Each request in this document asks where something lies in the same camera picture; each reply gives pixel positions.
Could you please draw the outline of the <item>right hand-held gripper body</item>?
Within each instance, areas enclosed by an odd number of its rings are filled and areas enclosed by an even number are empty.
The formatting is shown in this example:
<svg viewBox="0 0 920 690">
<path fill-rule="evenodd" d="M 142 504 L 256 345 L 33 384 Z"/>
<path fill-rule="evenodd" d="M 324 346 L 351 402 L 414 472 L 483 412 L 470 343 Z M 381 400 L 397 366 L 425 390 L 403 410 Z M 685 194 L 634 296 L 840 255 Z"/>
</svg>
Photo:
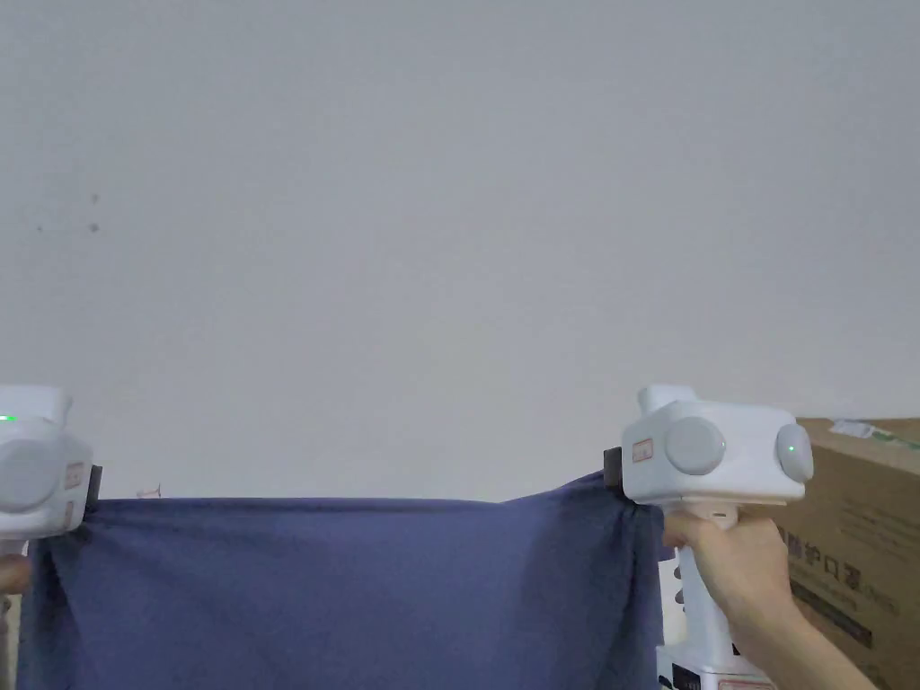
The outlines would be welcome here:
<svg viewBox="0 0 920 690">
<path fill-rule="evenodd" d="M 642 506 L 733 528 L 744 506 L 801 500 L 814 473 L 809 435 L 770 406 L 714 402 L 681 385 L 650 385 L 620 446 L 604 453 L 607 485 Z"/>
</svg>

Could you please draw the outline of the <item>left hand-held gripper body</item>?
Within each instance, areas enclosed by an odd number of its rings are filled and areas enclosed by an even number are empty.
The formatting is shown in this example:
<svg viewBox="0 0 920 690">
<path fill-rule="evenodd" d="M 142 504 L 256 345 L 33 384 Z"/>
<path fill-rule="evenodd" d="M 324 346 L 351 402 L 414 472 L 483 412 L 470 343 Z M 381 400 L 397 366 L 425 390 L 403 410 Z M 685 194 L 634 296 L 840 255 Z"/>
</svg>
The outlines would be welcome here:
<svg viewBox="0 0 920 690">
<path fill-rule="evenodd" d="M 82 525 L 102 469 L 67 428 L 72 397 L 60 388 L 1 388 L 1 554 Z"/>
</svg>

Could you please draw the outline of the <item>person's left hand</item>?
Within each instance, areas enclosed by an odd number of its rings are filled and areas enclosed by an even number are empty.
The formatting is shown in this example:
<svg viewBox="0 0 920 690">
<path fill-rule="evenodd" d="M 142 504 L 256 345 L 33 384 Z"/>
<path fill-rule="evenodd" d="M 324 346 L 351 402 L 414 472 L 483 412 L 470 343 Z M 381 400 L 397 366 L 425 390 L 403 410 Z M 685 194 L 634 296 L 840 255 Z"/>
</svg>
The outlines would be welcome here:
<svg viewBox="0 0 920 690">
<path fill-rule="evenodd" d="M 1 554 L 0 591 L 2 597 L 20 596 L 31 582 L 31 565 L 23 553 Z"/>
</svg>

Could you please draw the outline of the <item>person's right hand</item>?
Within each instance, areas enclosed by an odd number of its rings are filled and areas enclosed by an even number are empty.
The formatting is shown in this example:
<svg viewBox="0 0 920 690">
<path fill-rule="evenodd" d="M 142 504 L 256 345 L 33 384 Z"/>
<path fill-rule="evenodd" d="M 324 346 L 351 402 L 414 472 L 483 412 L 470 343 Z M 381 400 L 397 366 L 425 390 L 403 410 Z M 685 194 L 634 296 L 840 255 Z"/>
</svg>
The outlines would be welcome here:
<svg viewBox="0 0 920 690">
<path fill-rule="evenodd" d="M 664 544 L 688 547 L 703 584 L 725 614 L 739 650 L 765 669 L 804 625 L 788 572 L 787 549 L 768 518 L 741 515 L 722 529 L 688 512 L 667 513 Z"/>
</svg>

